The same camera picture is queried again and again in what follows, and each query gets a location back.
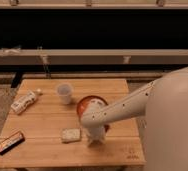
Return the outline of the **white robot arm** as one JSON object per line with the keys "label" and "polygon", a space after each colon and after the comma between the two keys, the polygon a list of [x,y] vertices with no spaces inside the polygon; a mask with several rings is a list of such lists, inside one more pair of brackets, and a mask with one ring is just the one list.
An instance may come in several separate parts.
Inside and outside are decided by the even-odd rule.
{"label": "white robot arm", "polygon": [[81,124],[92,138],[106,124],[143,115],[144,171],[188,171],[188,67],[165,74],[127,96],[95,109]]}

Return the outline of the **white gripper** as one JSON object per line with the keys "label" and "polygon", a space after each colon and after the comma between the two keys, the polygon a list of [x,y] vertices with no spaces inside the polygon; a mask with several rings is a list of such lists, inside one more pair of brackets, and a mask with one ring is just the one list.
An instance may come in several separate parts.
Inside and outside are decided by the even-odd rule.
{"label": "white gripper", "polygon": [[106,132],[103,126],[85,127],[84,130],[87,137],[88,145],[92,145],[96,142],[102,143],[105,140]]}

